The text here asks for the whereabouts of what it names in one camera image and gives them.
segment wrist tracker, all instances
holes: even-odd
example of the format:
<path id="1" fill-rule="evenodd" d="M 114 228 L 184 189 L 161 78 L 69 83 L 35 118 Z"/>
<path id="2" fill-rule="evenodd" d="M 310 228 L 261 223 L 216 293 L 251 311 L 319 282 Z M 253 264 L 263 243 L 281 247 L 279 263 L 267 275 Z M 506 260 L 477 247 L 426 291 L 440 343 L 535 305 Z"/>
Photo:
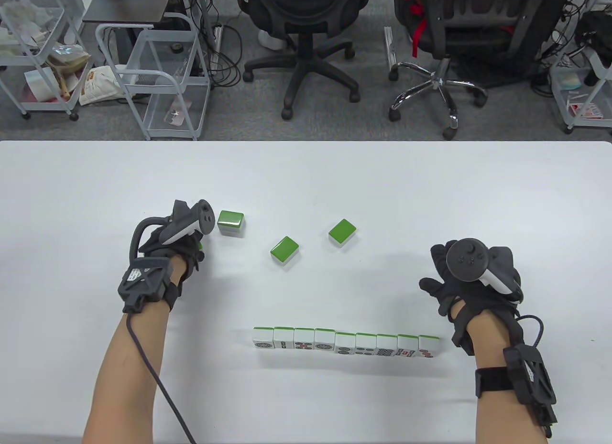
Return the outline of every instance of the wrist tracker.
<path id="1" fill-rule="evenodd" d="M 121 279 L 119 296 L 124 300 L 123 313 L 141 313 L 147 302 L 164 299 L 175 306 L 181 295 L 177 286 L 170 281 L 173 267 L 170 258 L 136 258 Z"/>
<path id="2" fill-rule="evenodd" d="M 529 407 L 535 420 L 544 429 L 546 438 L 553 433 L 551 425 L 557 423 L 553 404 L 557 397 L 537 348 L 518 344 L 503 350 L 506 366 L 476 370 L 476 396 L 485 391 L 514 390 L 518 402 Z"/>

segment office chair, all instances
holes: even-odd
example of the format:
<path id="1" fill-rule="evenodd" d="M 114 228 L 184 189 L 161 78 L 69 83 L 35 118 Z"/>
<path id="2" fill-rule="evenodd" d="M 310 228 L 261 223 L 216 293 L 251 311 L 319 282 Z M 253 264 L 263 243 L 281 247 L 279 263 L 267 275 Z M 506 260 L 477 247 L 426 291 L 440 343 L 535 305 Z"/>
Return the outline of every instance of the office chair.
<path id="1" fill-rule="evenodd" d="M 411 62 L 398 62 L 389 72 L 389 80 L 397 81 L 400 67 L 424 77 L 426 81 L 398 95 L 389 108 L 389 120 L 400 120 L 400 106 L 411 98 L 437 90 L 448 107 L 450 127 L 442 136 L 452 140 L 457 134 L 457 105 L 449 87 L 464 87 L 474 95 L 474 105 L 487 103 L 487 91 L 470 81 L 448 79 L 448 66 L 453 56 L 476 51 L 494 51 L 512 57 L 521 46 L 542 0 L 395 0 L 395 15 L 406 27 L 417 50 L 429 52 L 439 64 L 434 71 Z"/>
<path id="2" fill-rule="evenodd" d="M 359 11 L 369 0 L 238 0 L 240 9 L 251 16 L 259 29 L 267 31 L 274 38 L 286 39 L 289 34 L 297 33 L 298 42 L 295 54 L 271 55 L 251 60 L 244 64 L 242 79 L 252 83 L 253 70 L 259 68 L 295 68 L 293 77 L 284 96 L 282 118 L 293 117 L 293 103 L 302 81 L 308 73 L 318 73 L 350 90 L 350 102 L 361 99 L 359 84 L 349 75 L 326 62 L 328 56 L 345 51 L 345 59 L 355 56 L 352 42 L 345 40 L 335 44 L 324 44 L 315 48 L 313 34 L 327 33 L 328 38 L 337 36 L 352 25 Z"/>

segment white plastic bag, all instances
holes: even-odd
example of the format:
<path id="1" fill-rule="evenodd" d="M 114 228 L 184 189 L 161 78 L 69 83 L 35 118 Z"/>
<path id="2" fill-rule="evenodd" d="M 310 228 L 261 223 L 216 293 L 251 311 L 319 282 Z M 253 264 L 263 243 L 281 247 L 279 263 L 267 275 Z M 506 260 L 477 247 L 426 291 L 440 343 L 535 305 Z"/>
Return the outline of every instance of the white plastic bag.
<path id="1" fill-rule="evenodd" d="M 118 70 L 124 70 L 125 65 L 116 65 Z M 125 98 L 110 66 L 92 68 L 85 80 L 79 103 L 82 106 L 107 99 Z"/>

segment white metal cart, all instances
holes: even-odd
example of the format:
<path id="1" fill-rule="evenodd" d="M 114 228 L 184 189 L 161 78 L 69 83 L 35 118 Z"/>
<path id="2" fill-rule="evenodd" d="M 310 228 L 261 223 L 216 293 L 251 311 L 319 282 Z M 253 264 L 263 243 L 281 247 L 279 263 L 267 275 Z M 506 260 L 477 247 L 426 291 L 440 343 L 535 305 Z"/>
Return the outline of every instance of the white metal cart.
<path id="1" fill-rule="evenodd" d="M 183 14 L 168 12 L 164 17 L 182 19 L 189 24 L 190 30 L 101 24 L 96 29 L 96 39 L 145 138 L 191 138 L 196 141 L 204 127 L 210 95 L 210 79 L 199 43 L 199 31 Z M 103 40 L 105 29 L 116 28 L 142 29 L 124 69 L 114 64 Z M 203 68 L 201 76 L 191 76 L 196 57 Z M 136 94 L 151 95 L 144 117 L 140 116 L 132 100 L 132 95 Z"/>
<path id="2" fill-rule="evenodd" d="M 24 119 L 30 118 L 30 111 L 63 111 L 70 117 L 70 120 L 78 120 L 78 114 L 73 112 L 79 94 L 83 88 L 83 84 L 85 83 L 85 79 L 87 77 L 87 73 L 89 69 L 92 67 L 92 61 L 90 60 L 88 64 L 81 71 L 81 75 L 79 77 L 78 84 L 76 85 L 73 94 L 70 96 L 68 101 L 65 101 L 62 98 L 61 91 L 57 88 L 57 84 L 53 83 L 52 79 L 47 75 L 47 73 L 43 70 L 43 65 L 46 63 L 50 53 L 52 53 L 53 46 L 59 40 L 61 35 L 65 33 L 68 29 L 70 29 L 75 35 L 76 40 L 81 45 L 81 47 L 85 47 L 83 45 L 83 41 L 78 34 L 78 31 L 74 25 L 74 21 L 70 16 L 70 13 L 66 11 L 65 3 L 63 0 L 50 0 L 54 3 L 51 7 L 44 7 L 46 13 L 51 16 L 51 19 L 48 23 L 46 23 L 46 29 L 48 33 L 46 33 L 46 38 L 44 42 L 38 44 L 37 48 L 33 47 L 31 44 L 28 45 L 25 40 L 20 35 L 19 31 L 15 27 L 15 23 L 11 22 L 11 18 L 6 15 L 2 11 L 2 7 L 0 7 L 0 18 L 2 18 L 2 22 L 7 26 L 7 29 L 13 34 L 15 37 L 15 55 L 13 56 L 3 56 L 0 57 L 0 66 L 33 66 L 39 71 L 42 79 L 48 86 L 49 90 L 53 92 L 55 95 L 55 99 L 51 101 L 37 101 L 33 96 L 32 92 L 29 90 L 27 84 L 25 84 L 21 92 L 14 94 L 11 92 L 6 84 L 3 83 L 0 78 L 0 88 L 4 90 L 7 94 L 11 102 L 20 110 Z"/>
<path id="3" fill-rule="evenodd" d="M 590 0 L 586 10 L 590 11 L 598 4 L 612 4 L 612 0 Z M 575 126 L 612 129 L 612 64 L 605 67 L 593 49 L 584 48 L 590 68 L 559 66 L 565 53 L 562 51 L 551 66 L 550 79 L 553 97 L 566 124 L 566 134 L 571 134 Z M 599 79 L 592 87 L 584 84 L 591 69 Z M 572 75 L 579 78 L 581 86 L 567 90 L 562 86 L 562 80 Z"/>

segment black cable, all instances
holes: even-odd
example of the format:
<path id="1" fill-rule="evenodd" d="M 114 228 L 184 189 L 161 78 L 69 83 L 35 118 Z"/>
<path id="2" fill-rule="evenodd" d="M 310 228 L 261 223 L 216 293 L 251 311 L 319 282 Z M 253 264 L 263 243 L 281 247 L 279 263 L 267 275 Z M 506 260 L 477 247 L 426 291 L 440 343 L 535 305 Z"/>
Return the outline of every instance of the black cable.
<path id="1" fill-rule="evenodd" d="M 535 338 L 534 345 L 533 345 L 534 347 L 537 347 L 537 345 L 540 343 L 540 340 L 542 339 L 542 335 L 544 334 L 544 322 L 540 320 L 539 317 L 536 317 L 535 315 L 523 315 L 521 317 L 518 317 L 516 321 L 526 320 L 526 319 L 535 320 L 538 323 L 540 323 L 540 331 L 538 332 L 537 337 Z"/>
<path id="2" fill-rule="evenodd" d="M 201 16 L 203 16 L 204 12 L 199 3 L 199 0 L 188 0 L 188 1 L 189 1 L 189 7 L 190 8 L 197 7 L 200 11 Z M 214 48 L 214 34 L 213 35 L 206 34 L 204 24 L 203 24 L 203 17 L 200 20 L 199 25 L 197 24 L 197 22 L 194 22 L 194 25 L 196 26 L 197 31 L 202 36 L 203 40 L 205 41 L 206 47 L 208 49 L 206 51 L 207 58 L 208 58 L 208 66 L 206 67 L 206 69 L 208 70 L 208 76 L 210 77 L 210 80 L 212 81 L 213 87 L 233 87 L 233 86 L 238 85 L 238 83 L 240 83 L 240 80 L 242 79 L 242 73 L 240 72 L 240 68 L 238 66 L 238 64 L 242 60 L 242 54 L 243 54 L 242 36 L 238 32 L 238 30 L 236 30 L 234 27 L 231 27 L 227 24 L 221 25 L 219 23 L 219 10 L 215 6 L 215 3 L 213 0 L 208 0 L 207 10 L 210 10 L 210 9 L 214 9 L 217 13 L 217 20 L 212 25 L 212 29 L 214 30 L 216 27 L 223 26 L 224 28 L 234 31 L 234 33 L 236 33 L 236 35 L 238 36 L 238 40 L 240 44 L 240 55 L 238 57 L 238 60 L 234 62 L 234 60 L 232 60 L 228 55 L 224 54 L 221 51 L 216 51 Z M 216 63 L 217 66 L 214 69 L 211 68 L 210 58 L 212 54 L 217 55 L 218 57 L 218 60 Z"/>
<path id="3" fill-rule="evenodd" d="M 159 389 L 162 391 L 162 394 L 164 394 L 164 398 L 166 398 L 166 401 L 168 401 L 168 405 L 170 405 L 170 408 L 175 413 L 175 416 L 176 416 L 177 420 L 181 424 L 181 428 L 183 429 L 183 431 L 185 432 L 185 435 L 187 436 L 187 439 L 189 440 L 189 444 L 196 444 L 195 439 L 193 439 L 193 436 L 192 436 L 189 428 L 187 427 L 187 424 L 183 420 L 183 417 L 182 417 L 181 413 L 179 412 L 179 410 L 175 406 L 174 401 L 172 401 L 172 399 L 170 398 L 170 394 L 168 394 L 168 392 L 166 391 L 166 388 L 162 384 L 162 381 L 160 380 L 159 376 L 157 375 L 157 372 L 155 372 L 155 369 L 153 369 L 153 366 L 151 366 L 151 363 L 149 362 L 149 359 L 147 358 L 147 355 L 144 353 L 144 350 L 142 349 L 142 345 L 140 344 L 140 341 L 138 340 L 138 337 L 136 337 L 136 334 L 134 333 L 134 330 L 131 328 L 131 318 L 132 317 L 133 317 L 133 314 L 132 313 L 128 313 L 127 319 L 125 320 L 125 326 L 127 326 L 127 332 L 130 333 L 131 338 L 134 340 L 134 343 L 136 344 L 136 348 L 138 349 L 138 353 L 140 353 L 140 357 L 142 358 L 142 361 L 144 362 L 145 366 L 147 367 L 147 369 L 151 373 L 151 376 L 153 376 L 153 378 L 155 379 L 155 382 L 157 383 L 157 386 L 159 387 Z"/>

